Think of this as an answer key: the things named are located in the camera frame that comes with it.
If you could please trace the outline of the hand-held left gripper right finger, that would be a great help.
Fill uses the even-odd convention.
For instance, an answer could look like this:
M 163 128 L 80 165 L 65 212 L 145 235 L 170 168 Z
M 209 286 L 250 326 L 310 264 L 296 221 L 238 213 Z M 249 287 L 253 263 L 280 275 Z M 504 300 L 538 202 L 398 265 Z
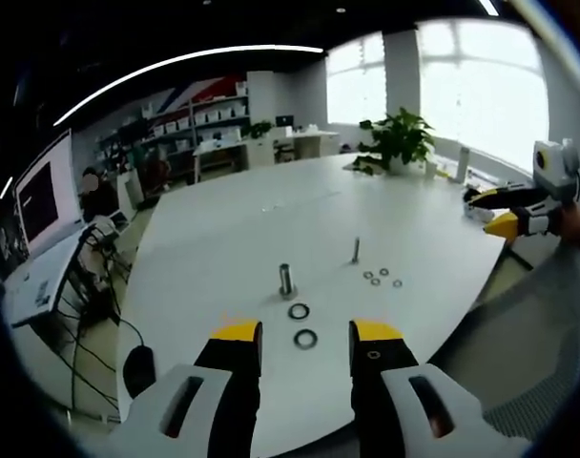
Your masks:
M 362 457 L 520 457 L 480 401 L 433 364 L 420 364 L 386 323 L 349 323 L 351 405 Z

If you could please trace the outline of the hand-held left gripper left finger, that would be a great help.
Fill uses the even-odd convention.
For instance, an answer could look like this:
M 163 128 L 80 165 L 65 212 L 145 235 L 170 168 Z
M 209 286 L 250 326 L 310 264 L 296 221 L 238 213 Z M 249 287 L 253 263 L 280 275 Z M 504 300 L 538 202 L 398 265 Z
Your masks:
M 216 330 L 193 364 L 141 377 L 111 457 L 248 457 L 260 404 L 262 323 Z

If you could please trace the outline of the person's right hand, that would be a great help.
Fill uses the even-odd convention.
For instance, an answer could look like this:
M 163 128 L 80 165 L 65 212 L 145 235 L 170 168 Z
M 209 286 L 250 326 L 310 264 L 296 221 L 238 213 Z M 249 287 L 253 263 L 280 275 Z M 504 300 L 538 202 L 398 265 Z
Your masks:
M 580 206 L 576 203 L 562 208 L 559 237 L 580 249 Z

